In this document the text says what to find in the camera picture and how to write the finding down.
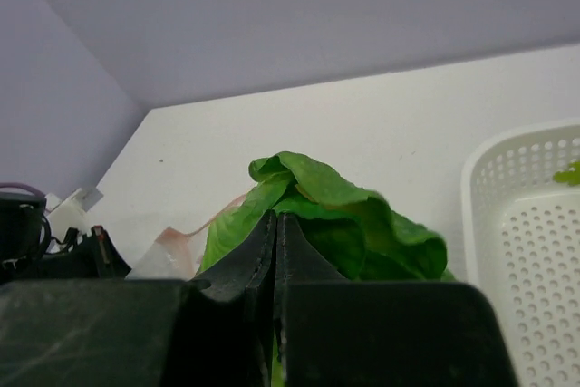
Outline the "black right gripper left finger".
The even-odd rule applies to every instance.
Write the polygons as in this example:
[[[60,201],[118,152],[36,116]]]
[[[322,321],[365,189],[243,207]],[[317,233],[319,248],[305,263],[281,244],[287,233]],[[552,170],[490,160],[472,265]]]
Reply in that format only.
[[[4,386],[267,386],[276,216],[191,281],[21,281],[1,289]]]

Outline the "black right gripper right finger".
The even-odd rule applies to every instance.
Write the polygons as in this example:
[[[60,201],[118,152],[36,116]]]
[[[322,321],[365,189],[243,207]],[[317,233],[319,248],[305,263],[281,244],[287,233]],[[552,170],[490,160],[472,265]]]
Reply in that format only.
[[[513,386],[495,312],[474,286],[353,282],[284,214],[275,326],[287,386]]]

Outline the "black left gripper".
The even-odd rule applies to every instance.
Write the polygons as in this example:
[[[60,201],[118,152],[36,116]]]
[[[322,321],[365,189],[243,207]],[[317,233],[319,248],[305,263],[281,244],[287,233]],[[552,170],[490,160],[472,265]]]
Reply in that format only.
[[[46,201],[32,194],[1,193],[1,283],[15,280],[124,278],[131,267],[101,226],[53,234]]]

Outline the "clear zip top bag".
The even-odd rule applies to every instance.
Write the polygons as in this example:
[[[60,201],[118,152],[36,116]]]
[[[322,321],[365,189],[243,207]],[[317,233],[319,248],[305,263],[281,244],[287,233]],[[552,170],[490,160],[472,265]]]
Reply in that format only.
[[[247,197],[238,196],[226,204],[201,227],[182,232],[165,227],[126,275],[128,280],[182,280],[192,279],[201,268],[208,231],[228,212],[236,211]]]

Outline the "green fake lettuce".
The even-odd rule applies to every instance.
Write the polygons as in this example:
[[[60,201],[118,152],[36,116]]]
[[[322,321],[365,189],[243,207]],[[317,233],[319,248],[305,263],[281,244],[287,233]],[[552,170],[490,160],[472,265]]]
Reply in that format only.
[[[309,245],[347,279],[454,278],[441,235],[398,213],[381,194],[353,184],[328,164],[280,151],[251,161],[248,174],[254,186],[244,200],[208,226],[201,271],[239,247],[259,219],[273,211],[295,216]]]

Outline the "green fake celery stalk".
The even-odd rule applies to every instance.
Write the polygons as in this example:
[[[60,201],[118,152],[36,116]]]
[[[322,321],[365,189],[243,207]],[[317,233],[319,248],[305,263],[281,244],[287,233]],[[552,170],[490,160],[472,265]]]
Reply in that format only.
[[[565,184],[569,187],[575,187],[580,185],[580,162],[574,161],[568,164],[568,166],[556,172],[553,176],[553,181],[559,184]]]

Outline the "white perforated plastic basket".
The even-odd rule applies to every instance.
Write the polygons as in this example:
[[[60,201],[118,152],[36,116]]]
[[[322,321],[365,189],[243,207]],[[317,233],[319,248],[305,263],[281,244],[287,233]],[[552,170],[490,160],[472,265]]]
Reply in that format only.
[[[523,386],[579,383],[579,186],[553,181],[574,161],[578,121],[552,121],[487,140],[462,171],[467,279]]]

